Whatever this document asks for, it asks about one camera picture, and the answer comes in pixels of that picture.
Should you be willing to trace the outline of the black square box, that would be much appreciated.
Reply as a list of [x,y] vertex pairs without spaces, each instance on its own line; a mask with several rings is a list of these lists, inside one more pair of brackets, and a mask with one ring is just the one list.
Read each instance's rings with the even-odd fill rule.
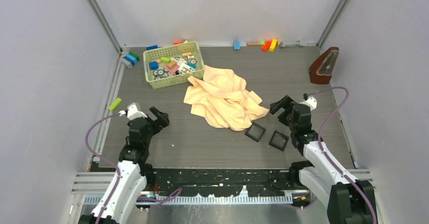
[[271,136],[271,139],[268,145],[277,150],[284,151],[288,141],[289,141],[289,136],[275,130]]
[[259,142],[261,138],[263,137],[264,133],[266,132],[266,129],[259,124],[253,122],[251,127],[249,127],[245,131],[245,135],[252,139],[255,142]]

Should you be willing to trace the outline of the peach cloth garment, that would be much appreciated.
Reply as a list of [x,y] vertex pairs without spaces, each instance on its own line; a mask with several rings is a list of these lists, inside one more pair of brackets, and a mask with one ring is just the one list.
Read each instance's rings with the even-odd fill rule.
[[265,117],[269,109],[247,82],[232,69],[205,66],[203,79],[190,76],[183,103],[191,105],[190,113],[206,120],[214,128],[242,131],[256,119]]

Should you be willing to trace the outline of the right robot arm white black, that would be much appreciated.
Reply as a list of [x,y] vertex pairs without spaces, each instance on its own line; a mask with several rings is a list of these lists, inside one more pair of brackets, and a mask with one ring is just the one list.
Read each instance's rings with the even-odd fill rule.
[[283,110],[278,120],[289,127],[293,146],[305,157],[291,165],[290,185],[311,190],[326,207],[330,223],[377,223],[373,185],[345,169],[313,130],[311,112],[316,106],[313,97],[297,103],[285,96],[270,104],[271,114]]

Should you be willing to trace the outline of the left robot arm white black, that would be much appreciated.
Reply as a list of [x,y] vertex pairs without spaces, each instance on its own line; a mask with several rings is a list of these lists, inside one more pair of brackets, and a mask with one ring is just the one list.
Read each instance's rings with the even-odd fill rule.
[[128,136],[114,165],[115,174],[105,194],[89,215],[82,215],[78,223],[126,223],[136,206],[140,193],[154,187],[155,177],[149,156],[151,139],[169,126],[168,114],[151,107],[156,117],[150,118],[136,103],[128,105],[116,116],[128,118]]

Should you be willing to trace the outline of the lime green block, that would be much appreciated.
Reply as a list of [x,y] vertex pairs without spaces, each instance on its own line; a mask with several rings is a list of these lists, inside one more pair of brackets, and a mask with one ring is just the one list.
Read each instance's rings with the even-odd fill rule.
[[108,107],[109,111],[114,111],[122,102],[121,98],[116,98]]

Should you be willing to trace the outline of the pink block in basket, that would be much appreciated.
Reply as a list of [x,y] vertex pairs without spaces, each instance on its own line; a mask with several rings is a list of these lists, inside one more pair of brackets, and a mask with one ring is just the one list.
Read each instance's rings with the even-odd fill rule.
[[179,65],[174,64],[173,66],[169,66],[168,64],[163,64],[163,67],[166,71],[168,71],[170,74],[175,74],[176,71],[179,69]]

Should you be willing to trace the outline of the brown wooden metronome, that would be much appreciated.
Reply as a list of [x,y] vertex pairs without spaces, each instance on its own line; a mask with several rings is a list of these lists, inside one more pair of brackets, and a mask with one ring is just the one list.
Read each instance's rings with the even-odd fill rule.
[[309,67],[310,82],[313,84],[329,84],[333,69],[339,56],[338,47],[330,47]]

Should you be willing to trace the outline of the blue cube in basket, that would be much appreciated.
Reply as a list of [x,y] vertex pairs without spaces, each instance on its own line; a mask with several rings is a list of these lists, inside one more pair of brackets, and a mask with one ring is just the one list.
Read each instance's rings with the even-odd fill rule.
[[157,70],[159,68],[158,62],[157,61],[149,62],[149,68],[150,70]]

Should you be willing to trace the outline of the green plastic basket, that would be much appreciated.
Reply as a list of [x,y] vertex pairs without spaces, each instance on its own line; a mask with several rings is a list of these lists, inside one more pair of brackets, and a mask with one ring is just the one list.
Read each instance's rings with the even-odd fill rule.
[[[153,89],[187,82],[190,76],[202,79],[204,75],[204,62],[199,44],[195,41],[144,51],[143,59],[145,78]],[[149,62],[152,61],[158,62],[157,70],[150,70]],[[175,74],[170,74],[163,64],[170,67],[177,64],[179,69]]]

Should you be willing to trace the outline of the orange red block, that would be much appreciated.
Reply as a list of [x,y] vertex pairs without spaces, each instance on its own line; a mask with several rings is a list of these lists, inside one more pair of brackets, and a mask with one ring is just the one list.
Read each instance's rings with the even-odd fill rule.
[[268,41],[266,41],[265,43],[264,43],[264,45],[261,47],[261,50],[262,51],[266,51],[266,50],[268,50],[269,49],[269,47],[271,46],[271,41],[270,40],[268,40]]

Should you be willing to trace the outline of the blue green stacked blocks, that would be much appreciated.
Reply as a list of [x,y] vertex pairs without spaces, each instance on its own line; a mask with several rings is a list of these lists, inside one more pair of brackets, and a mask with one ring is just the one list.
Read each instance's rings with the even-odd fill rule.
[[140,58],[137,54],[129,52],[128,54],[123,55],[121,57],[121,61],[125,65],[125,67],[131,68],[134,67],[140,61]]

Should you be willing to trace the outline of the blue block behind basket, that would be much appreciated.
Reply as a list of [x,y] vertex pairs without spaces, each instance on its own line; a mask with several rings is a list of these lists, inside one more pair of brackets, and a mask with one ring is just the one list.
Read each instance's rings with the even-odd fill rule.
[[148,51],[148,50],[154,50],[154,49],[157,49],[158,48],[158,45],[153,45],[153,46],[149,46],[149,47],[146,47],[146,50]]

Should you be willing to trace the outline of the tan wooden block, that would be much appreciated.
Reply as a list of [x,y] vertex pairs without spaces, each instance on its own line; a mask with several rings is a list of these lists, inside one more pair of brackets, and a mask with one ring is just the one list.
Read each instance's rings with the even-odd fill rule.
[[260,41],[248,41],[247,42],[247,46],[261,46],[261,42]]

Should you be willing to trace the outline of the light blue block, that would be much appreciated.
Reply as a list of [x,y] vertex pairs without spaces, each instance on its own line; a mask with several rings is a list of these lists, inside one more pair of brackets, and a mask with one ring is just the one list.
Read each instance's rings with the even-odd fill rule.
[[239,41],[237,41],[237,40],[233,41],[233,49],[235,51],[240,50],[240,42]]

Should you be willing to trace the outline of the yellow block by wall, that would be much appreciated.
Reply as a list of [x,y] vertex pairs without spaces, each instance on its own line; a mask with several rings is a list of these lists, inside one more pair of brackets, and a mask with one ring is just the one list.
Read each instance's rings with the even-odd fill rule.
[[278,42],[277,39],[271,40],[271,43],[270,43],[270,46],[269,46],[269,51],[270,52],[273,52],[275,50],[275,48],[277,46],[277,42]]

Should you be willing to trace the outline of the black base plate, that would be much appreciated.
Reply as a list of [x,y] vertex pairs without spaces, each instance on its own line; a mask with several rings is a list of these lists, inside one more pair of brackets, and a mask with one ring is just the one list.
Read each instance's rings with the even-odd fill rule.
[[181,197],[230,197],[247,191],[251,197],[282,196],[286,191],[310,190],[292,183],[284,169],[153,168],[146,190],[169,195],[181,188]]

